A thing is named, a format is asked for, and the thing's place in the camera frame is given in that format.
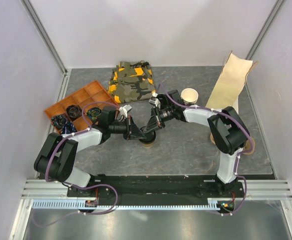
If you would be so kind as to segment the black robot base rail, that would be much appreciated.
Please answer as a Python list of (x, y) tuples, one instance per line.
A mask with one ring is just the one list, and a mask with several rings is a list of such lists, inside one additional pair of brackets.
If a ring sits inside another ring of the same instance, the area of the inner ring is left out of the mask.
[(223, 184), (216, 175), (104, 175), (93, 176), (89, 186), (97, 189), (81, 190), (71, 187), (68, 197), (98, 197), (108, 204), (115, 199), (128, 202), (129, 199), (186, 199), (241, 198), (244, 196), (243, 184), (237, 179)]

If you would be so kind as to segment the stack of paper cups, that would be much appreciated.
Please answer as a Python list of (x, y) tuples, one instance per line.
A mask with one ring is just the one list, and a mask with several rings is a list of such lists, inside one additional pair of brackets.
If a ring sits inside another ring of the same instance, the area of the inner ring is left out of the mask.
[(185, 88), (181, 92), (181, 98), (187, 104), (196, 104), (199, 98), (199, 94), (193, 88)]

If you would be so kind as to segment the cardboard cup carrier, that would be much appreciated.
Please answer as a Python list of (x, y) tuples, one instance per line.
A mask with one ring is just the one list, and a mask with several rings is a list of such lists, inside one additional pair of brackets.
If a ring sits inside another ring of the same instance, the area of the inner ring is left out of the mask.
[(243, 148), (244, 155), (252, 155), (254, 153), (256, 142), (253, 137), (251, 137), (251, 141), (252, 143), (250, 143), (250, 141), (247, 140), (246, 145)]

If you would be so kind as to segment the single brown paper cup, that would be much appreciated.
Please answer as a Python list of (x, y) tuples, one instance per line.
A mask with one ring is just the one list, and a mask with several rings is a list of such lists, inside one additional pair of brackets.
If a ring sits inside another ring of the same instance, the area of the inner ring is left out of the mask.
[(151, 139), (151, 140), (146, 140), (146, 139), (141, 139), (140, 142), (142, 143), (142, 145), (145, 147), (145, 148), (150, 148), (153, 143), (154, 143), (154, 139)]

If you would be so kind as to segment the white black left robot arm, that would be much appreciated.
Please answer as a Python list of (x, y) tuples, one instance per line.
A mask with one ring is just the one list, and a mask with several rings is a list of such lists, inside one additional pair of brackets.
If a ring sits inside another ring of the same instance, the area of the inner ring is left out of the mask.
[(75, 157), (81, 150), (104, 143), (112, 134), (123, 135), (125, 140), (146, 139), (124, 107), (105, 106), (96, 117), (96, 125), (69, 134), (49, 134), (34, 162), (34, 170), (43, 174), (46, 181), (75, 185), (85, 197), (92, 196), (96, 185), (90, 181), (90, 174), (74, 166)]

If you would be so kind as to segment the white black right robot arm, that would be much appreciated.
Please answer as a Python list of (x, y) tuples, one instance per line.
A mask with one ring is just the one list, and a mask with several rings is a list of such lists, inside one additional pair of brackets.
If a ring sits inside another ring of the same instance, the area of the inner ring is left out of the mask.
[(215, 192), (226, 197), (233, 190), (231, 182), (236, 179), (239, 156), (244, 150), (250, 133), (236, 110), (228, 106), (212, 110), (197, 105), (185, 105), (177, 90), (158, 94), (149, 100), (153, 105), (151, 116), (143, 128), (145, 134), (153, 133), (165, 127), (165, 122), (176, 119), (186, 123), (196, 123), (210, 128), (216, 147), (220, 151), (220, 163), (217, 171), (218, 182)]

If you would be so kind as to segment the brown paper bag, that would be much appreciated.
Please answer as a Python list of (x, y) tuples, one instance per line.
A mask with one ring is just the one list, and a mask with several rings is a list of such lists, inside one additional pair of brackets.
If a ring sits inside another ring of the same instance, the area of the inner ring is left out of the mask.
[(210, 94), (206, 107), (224, 109), (233, 107), (236, 98), (241, 94), (249, 73), (258, 65), (258, 61), (246, 60), (230, 52), (224, 59), (222, 72)]

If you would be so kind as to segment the black plastic cup lid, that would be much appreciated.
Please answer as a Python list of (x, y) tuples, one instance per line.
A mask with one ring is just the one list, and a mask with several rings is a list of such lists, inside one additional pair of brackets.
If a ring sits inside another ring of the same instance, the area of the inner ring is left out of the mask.
[(156, 139), (156, 132), (155, 131), (152, 131), (152, 132), (148, 132), (148, 133), (145, 133), (144, 132), (144, 129), (145, 129), (145, 126), (143, 126), (142, 128), (140, 128), (140, 130), (144, 133), (144, 135), (146, 136), (145, 139), (140, 139), (140, 140), (151, 140), (151, 139)]

